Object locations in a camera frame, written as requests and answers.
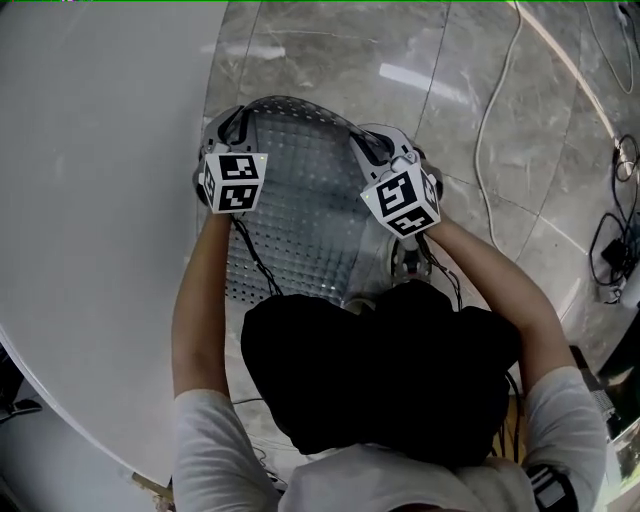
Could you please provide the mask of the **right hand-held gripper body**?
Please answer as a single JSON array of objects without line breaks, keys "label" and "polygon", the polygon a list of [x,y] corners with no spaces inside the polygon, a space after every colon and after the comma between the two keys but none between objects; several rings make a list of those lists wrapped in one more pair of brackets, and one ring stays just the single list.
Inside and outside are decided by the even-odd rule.
[{"label": "right hand-held gripper body", "polygon": [[409,152],[395,158],[360,197],[383,227],[406,239],[441,222],[438,172],[423,166],[419,152]]}]

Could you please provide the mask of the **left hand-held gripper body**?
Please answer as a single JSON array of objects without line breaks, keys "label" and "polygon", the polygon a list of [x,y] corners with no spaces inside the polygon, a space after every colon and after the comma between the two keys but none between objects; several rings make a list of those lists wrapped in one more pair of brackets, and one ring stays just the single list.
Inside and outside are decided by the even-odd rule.
[{"label": "left hand-held gripper body", "polygon": [[213,213],[256,209],[268,163],[266,153],[232,152],[216,143],[200,158],[193,183],[200,201]]}]

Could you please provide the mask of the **person's left forearm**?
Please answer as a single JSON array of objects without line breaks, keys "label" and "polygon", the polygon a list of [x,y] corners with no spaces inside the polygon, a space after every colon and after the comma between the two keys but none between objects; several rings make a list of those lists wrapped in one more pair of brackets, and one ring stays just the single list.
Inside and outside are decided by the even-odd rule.
[{"label": "person's left forearm", "polygon": [[210,214],[187,264],[171,326],[173,390],[229,395],[225,289],[231,217]]}]

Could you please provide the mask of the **grey perforated bath mat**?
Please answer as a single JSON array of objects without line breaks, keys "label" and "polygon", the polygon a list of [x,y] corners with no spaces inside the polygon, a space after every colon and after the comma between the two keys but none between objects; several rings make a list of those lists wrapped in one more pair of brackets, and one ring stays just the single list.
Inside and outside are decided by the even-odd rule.
[{"label": "grey perforated bath mat", "polygon": [[256,209],[238,215],[249,240],[231,233],[226,295],[255,305],[302,294],[346,296],[370,211],[366,180],[349,145],[358,126],[307,100],[259,98],[244,106],[268,155]]}]

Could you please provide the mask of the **person's black trousers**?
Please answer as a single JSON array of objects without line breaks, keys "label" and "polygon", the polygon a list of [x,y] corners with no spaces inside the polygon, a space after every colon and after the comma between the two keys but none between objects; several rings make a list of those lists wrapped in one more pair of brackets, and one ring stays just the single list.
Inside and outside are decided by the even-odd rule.
[{"label": "person's black trousers", "polygon": [[508,408],[521,349],[499,314],[455,310],[411,280],[356,314],[273,296],[247,312],[241,352],[278,428],[305,455],[375,444],[460,468],[481,464]]}]

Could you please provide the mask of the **person's grey sweatshirt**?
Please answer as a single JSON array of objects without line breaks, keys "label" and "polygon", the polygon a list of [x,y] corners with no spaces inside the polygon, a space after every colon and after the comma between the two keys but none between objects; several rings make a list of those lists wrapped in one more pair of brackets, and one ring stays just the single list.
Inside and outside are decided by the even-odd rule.
[{"label": "person's grey sweatshirt", "polygon": [[579,512],[592,512],[606,467],[606,427],[580,371],[556,369],[525,400],[527,456],[450,471],[356,445],[296,468],[279,494],[228,398],[191,390],[174,402],[178,512],[392,512],[427,505],[462,512],[538,512],[530,475],[549,467]]}]

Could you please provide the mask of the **person's right forearm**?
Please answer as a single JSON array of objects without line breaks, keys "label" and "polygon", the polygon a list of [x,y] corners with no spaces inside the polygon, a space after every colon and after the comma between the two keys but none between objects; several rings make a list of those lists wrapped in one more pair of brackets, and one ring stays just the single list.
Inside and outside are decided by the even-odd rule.
[{"label": "person's right forearm", "polygon": [[553,305],[514,262],[446,216],[427,236],[451,257],[490,309],[518,330],[525,392],[550,372],[575,365]]}]

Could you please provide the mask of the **person's right shoe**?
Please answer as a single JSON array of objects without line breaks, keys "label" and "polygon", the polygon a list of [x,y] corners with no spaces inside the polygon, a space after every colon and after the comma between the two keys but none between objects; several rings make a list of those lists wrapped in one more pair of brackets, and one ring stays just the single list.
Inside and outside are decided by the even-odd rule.
[{"label": "person's right shoe", "polygon": [[387,250],[385,268],[393,286],[412,280],[431,283],[433,265],[430,249],[423,235],[406,239],[392,237]]}]

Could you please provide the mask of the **white bathtub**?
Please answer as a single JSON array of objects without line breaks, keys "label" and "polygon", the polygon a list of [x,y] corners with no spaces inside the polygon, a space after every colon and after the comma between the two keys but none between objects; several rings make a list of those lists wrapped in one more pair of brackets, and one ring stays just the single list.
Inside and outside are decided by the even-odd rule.
[{"label": "white bathtub", "polygon": [[225,10],[0,10],[0,342],[68,424],[158,483],[172,471],[171,316]]}]

